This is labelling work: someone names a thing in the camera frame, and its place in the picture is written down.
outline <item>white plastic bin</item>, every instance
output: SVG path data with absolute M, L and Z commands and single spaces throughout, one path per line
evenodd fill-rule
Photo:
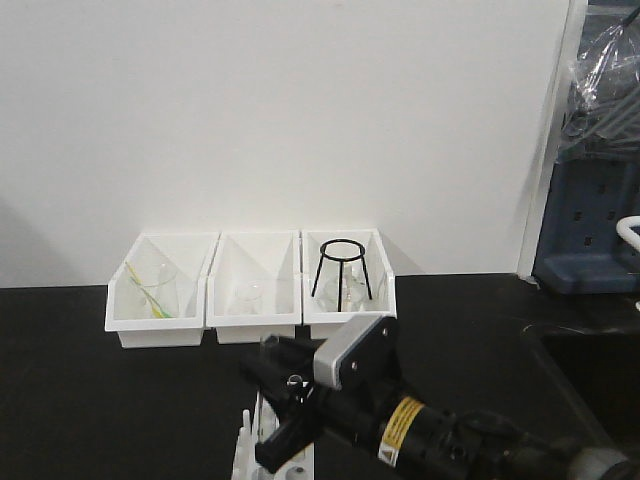
M 329 240 L 349 239 L 365 247 L 365 262 L 369 276 L 372 299 L 369 300 L 360 261 L 345 263 L 345 274 L 353 279 L 354 288 L 360 289 L 357 301 L 344 304 L 343 311 L 337 311 L 337 289 L 339 263 L 324 260 L 315 296 L 311 296 L 318 263 L 320 247 Z M 349 244 L 337 244 L 332 253 L 342 257 L 358 253 Z M 327 338 L 340 326 L 358 314 L 396 315 L 395 277 L 376 229 L 334 230 L 302 232 L 302 284 L 303 320 L 309 325 L 311 338 Z
M 293 336 L 302 322 L 297 231 L 223 232 L 209 276 L 206 325 L 219 343 Z
M 105 330 L 118 332 L 123 348 L 200 345 L 206 279 L 218 236 L 141 234 L 109 281 Z M 158 273 L 159 264 L 169 271 L 167 278 Z M 149 288 L 143 291 L 132 281 L 127 265 Z M 171 318 L 157 318 L 158 309 Z

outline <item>white plastic stand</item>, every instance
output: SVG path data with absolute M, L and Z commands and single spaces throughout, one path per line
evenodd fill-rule
M 276 414 L 258 394 L 253 425 L 250 423 L 249 410 L 242 412 L 242 427 L 236 443 L 231 480 L 313 480 L 313 444 L 285 463 L 275 474 L 269 473 L 256 462 L 256 443 L 259 438 L 267 438 L 277 427 Z
M 640 216 L 624 217 L 616 223 L 616 232 L 625 242 L 640 252 L 640 235 L 633 229 L 640 227 Z M 636 309 L 640 311 L 640 301 L 636 302 Z

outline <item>lab bench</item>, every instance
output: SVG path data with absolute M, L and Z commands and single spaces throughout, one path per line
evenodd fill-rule
M 429 405 L 599 441 L 527 332 L 636 328 L 640 295 L 562 296 L 509 274 L 398 277 L 396 294 L 401 365 Z M 238 361 L 258 346 L 207 331 L 199 347 L 124 350 L 105 306 L 104 286 L 0 290 L 0 477 L 229 478 L 255 401 Z M 318 480 L 394 478 L 330 436 L 315 455 Z

